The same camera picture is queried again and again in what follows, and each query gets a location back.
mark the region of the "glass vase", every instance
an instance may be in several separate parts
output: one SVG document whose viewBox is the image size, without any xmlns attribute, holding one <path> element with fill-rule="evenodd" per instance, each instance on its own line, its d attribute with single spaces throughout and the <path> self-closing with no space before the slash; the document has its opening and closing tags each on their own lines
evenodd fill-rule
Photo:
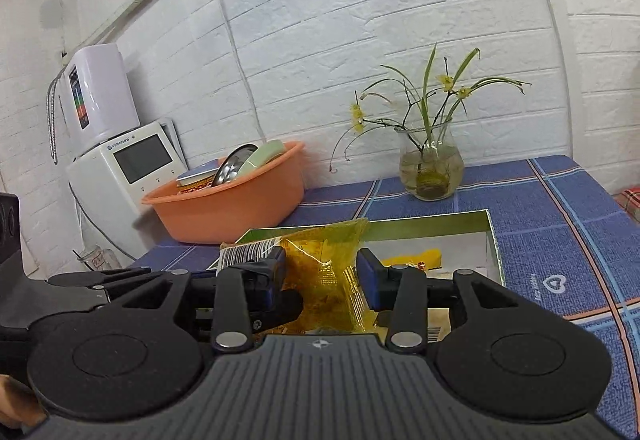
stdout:
<svg viewBox="0 0 640 440">
<path fill-rule="evenodd" d="M 419 200 L 450 197 L 460 185 L 465 163 L 449 130 L 449 124 L 433 129 L 396 129 L 401 139 L 400 179 Z"/>
</svg>

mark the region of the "metal rivet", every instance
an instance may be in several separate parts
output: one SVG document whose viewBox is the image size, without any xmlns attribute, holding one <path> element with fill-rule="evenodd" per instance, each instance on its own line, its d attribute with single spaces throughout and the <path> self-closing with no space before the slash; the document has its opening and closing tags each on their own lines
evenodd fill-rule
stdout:
<svg viewBox="0 0 640 440">
<path fill-rule="evenodd" d="M 247 336 L 241 332 L 222 332 L 216 337 L 216 342 L 223 348 L 237 348 L 247 341 Z"/>
<path fill-rule="evenodd" d="M 422 337 L 415 332 L 398 332 L 393 334 L 391 342 L 399 348 L 413 348 L 422 343 Z"/>
</svg>

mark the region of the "white appliance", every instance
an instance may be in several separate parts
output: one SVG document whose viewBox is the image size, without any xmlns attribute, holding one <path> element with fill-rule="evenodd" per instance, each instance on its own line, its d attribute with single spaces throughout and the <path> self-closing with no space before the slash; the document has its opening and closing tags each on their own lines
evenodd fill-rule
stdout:
<svg viewBox="0 0 640 440">
<path fill-rule="evenodd" d="M 116 44 L 78 50 L 62 83 L 60 103 L 76 157 L 140 125 Z"/>
<path fill-rule="evenodd" d="M 170 131 L 175 136 L 172 124 Z M 177 137 L 174 142 L 180 149 Z M 156 211 L 140 200 L 185 172 L 183 160 L 156 121 L 101 143 L 66 168 L 87 219 L 107 237 L 104 246 L 114 250 L 123 266 L 132 259 L 117 249 L 139 258 L 167 236 Z"/>
</svg>

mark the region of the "blue tablecloth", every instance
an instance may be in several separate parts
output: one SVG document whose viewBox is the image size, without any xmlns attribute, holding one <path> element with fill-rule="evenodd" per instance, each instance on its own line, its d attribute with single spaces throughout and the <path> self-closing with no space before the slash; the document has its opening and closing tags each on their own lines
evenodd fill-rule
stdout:
<svg viewBox="0 0 640 440">
<path fill-rule="evenodd" d="M 507 287 L 597 335 L 613 373 L 598 408 L 629 438 L 639 431 L 640 227 L 565 156 L 469 167 L 456 193 L 427 203 L 398 178 L 309 190 L 283 226 L 489 209 Z M 167 241 L 136 261 L 206 269 L 218 247 Z"/>
</svg>

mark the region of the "barcode label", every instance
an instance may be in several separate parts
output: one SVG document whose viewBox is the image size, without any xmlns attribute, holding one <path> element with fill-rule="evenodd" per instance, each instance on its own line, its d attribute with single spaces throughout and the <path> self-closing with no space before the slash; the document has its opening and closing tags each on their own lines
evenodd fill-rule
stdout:
<svg viewBox="0 0 640 440">
<path fill-rule="evenodd" d="M 439 326 L 429 327 L 427 329 L 427 342 L 437 343 L 441 328 Z"/>
<path fill-rule="evenodd" d="M 256 241 L 255 243 L 247 243 L 246 245 L 235 245 L 229 248 L 223 248 L 220 251 L 220 258 L 216 271 L 220 271 L 229 265 L 238 263 L 247 263 L 248 261 L 258 261 L 267 257 L 274 246 L 280 243 L 279 237 L 273 239 L 265 239 L 264 241 Z"/>
</svg>

